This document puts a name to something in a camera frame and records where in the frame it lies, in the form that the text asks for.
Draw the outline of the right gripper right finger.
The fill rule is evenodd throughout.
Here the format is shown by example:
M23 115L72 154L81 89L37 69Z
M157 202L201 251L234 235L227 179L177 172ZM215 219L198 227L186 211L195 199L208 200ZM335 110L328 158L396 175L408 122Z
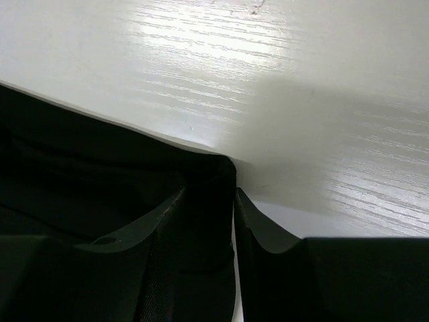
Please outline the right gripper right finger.
M299 238L241 189L234 219L246 321L428 320L426 238Z

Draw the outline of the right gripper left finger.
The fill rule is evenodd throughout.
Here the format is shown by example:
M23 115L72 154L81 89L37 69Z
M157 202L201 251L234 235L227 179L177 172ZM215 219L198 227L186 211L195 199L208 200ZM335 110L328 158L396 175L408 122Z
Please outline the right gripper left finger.
M91 244L1 236L2 321L170 321L185 190Z

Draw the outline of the black skirt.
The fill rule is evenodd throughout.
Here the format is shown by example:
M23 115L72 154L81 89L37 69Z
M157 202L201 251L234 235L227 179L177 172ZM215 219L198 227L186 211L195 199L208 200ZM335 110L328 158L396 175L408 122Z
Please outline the black skirt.
M1 236L91 244L185 190L170 321L231 321L236 169L1 87Z

